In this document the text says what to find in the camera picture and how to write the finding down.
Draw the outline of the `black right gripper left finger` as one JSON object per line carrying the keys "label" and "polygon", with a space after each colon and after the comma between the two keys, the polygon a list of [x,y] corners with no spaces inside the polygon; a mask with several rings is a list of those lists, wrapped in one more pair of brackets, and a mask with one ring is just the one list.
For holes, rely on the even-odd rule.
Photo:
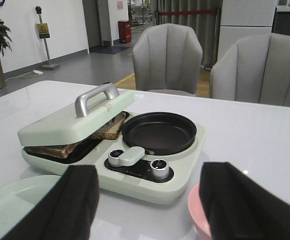
{"label": "black right gripper left finger", "polygon": [[95,166],[71,165],[5,240],[87,240],[99,202]]}

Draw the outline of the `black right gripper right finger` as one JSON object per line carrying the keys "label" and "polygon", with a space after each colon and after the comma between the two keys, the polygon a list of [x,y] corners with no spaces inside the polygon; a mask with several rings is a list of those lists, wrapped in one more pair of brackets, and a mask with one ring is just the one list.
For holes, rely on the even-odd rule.
{"label": "black right gripper right finger", "polygon": [[203,163],[199,196],[214,240],[290,240],[290,204],[229,162]]}

